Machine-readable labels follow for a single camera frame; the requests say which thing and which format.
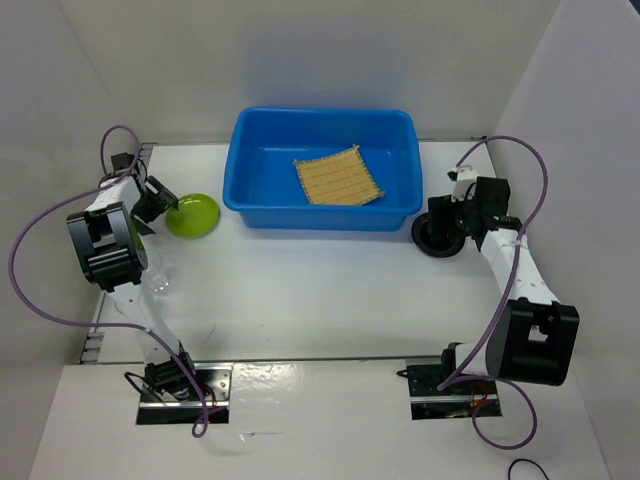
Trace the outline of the green round plate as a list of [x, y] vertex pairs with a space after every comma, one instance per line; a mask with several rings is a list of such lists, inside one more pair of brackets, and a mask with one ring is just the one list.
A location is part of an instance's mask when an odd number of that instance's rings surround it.
[[168, 230], [177, 237], [197, 239], [211, 233], [220, 219], [218, 203], [208, 195], [193, 193], [180, 197], [177, 207], [165, 215]]

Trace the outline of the black round bowl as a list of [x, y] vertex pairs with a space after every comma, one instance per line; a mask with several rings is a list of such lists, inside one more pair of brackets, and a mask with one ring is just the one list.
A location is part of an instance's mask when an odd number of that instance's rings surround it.
[[413, 220], [411, 238], [422, 253], [436, 259], [457, 255], [466, 243], [464, 237], [451, 238], [447, 234], [437, 233], [429, 212], [422, 213]]

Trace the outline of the woven bamboo placemat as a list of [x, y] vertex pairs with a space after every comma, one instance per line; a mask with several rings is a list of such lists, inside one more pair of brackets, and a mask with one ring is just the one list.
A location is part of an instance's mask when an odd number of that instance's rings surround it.
[[356, 144], [325, 157], [295, 160], [293, 165], [310, 204], [362, 206], [384, 196]]

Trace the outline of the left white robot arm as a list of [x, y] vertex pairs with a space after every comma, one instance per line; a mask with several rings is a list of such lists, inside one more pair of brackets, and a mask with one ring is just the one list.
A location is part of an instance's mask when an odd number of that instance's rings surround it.
[[180, 340], [167, 326], [151, 287], [144, 279], [149, 257], [134, 207], [145, 191], [129, 177], [103, 178], [95, 200], [67, 217], [66, 225], [81, 270], [89, 283], [111, 298], [130, 324], [140, 325], [136, 338], [145, 363], [144, 382], [155, 396], [187, 400], [199, 387], [199, 375]]

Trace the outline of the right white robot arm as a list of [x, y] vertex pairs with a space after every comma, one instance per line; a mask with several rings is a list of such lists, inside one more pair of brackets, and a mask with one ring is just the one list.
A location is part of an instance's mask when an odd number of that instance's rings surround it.
[[570, 366], [579, 314], [548, 288], [528, 248], [522, 222], [508, 214], [509, 183], [461, 168], [449, 172], [449, 195], [432, 197], [415, 236], [438, 258], [474, 241], [501, 291], [481, 346], [453, 342], [443, 351], [438, 381], [463, 391], [473, 375], [560, 386]]

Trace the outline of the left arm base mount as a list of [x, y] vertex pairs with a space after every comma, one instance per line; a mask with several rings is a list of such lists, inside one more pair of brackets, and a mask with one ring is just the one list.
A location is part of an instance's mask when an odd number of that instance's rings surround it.
[[[209, 424], [227, 424], [233, 366], [230, 363], [196, 363], [195, 379], [202, 389], [209, 411]], [[201, 402], [191, 385], [178, 397], [154, 390], [142, 375], [125, 372], [124, 378], [138, 393], [136, 424], [192, 424], [202, 414]]]

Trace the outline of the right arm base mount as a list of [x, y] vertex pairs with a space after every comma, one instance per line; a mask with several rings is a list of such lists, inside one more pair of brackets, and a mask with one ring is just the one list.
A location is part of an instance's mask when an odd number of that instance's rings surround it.
[[409, 358], [396, 375], [406, 381], [413, 420], [471, 418], [477, 409], [479, 418], [502, 415], [494, 382], [462, 382], [439, 391], [446, 378], [439, 357]]

